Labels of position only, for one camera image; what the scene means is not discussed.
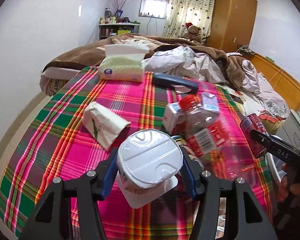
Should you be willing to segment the person right hand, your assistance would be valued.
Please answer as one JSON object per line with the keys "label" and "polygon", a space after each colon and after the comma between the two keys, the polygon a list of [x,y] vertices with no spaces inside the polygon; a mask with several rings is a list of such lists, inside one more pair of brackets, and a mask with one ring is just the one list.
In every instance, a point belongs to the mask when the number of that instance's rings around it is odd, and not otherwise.
{"label": "person right hand", "polygon": [[[282,170],[287,172],[287,164],[282,165]],[[277,201],[284,202],[288,197],[289,193],[294,194],[295,196],[300,197],[300,183],[297,184],[289,184],[287,179],[287,174],[281,179],[281,185],[279,187],[279,192],[277,194]]]}

